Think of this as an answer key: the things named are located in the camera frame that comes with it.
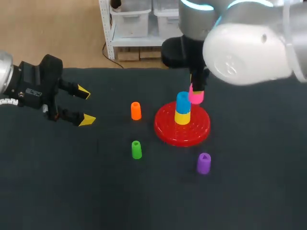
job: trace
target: wooden floor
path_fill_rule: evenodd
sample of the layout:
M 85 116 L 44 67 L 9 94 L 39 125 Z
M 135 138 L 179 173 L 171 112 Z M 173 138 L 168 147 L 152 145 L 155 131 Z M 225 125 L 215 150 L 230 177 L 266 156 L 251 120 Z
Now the wooden floor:
M 0 49 L 13 55 L 15 65 L 36 65 L 51 54 L 67 68 L 118 68 L 102 56 L 104 42 L 98 0 L 1 0 Z M 160 61 L 121 64 L 164 67 Z

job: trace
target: purple cup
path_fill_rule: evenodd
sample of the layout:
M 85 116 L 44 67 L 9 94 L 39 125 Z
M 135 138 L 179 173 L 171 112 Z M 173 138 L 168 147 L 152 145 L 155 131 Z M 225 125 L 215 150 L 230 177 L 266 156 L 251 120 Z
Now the purple cup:
M 208 153 L 202 153 L 198 157 L 197 171 L 200 174 L 206 175 L 210 172 L 211 156 Z

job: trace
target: yellow cup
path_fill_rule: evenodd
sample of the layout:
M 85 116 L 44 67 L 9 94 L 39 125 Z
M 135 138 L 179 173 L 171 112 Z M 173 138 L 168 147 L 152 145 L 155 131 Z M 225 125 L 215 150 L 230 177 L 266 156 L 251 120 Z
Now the yellow cup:
M 190 122 L 191 111 L 188 114 L 180 114 L 175 111 L 175 122 L 179 125 L 186 125 Z

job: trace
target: orange cup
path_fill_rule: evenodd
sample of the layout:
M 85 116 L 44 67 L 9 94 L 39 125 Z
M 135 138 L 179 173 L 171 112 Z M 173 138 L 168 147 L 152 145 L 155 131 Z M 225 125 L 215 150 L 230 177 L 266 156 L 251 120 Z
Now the orange cup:
M 135 121 L 140 120 L 142 118 L 140 103 L 133 102 L 131 104 L 131 118 Z

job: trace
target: cable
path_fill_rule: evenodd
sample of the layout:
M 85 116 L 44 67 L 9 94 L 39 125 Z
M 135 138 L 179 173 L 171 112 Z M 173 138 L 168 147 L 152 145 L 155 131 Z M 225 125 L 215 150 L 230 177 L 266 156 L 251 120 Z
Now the cable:
M 106 47 L 106 42 L 105 42 L 104 46 L 102 47 L 102 55 L 105 56 L 105 58 L 108 59 L 109 61 L 112 61 L 111 59 L 109 59 L 109 58 L 105 55 L 105 53 L 104 53 L 105 47 Z M 115 62 L 115 61 L 112 61 L 112 62 L 115 63 L 115 64 L 117 64 L 118 66 L 120 66 L 122 69 L 124 69 L 124 67 L 123 67 L 121 64 L 119 64 L 119 63 L 117 63 L 117 62 Z
M 18 105 L 18 100 L 15 100 L 13 98 L 5 98 L 0 100 L 0 105 L 2 104 Z

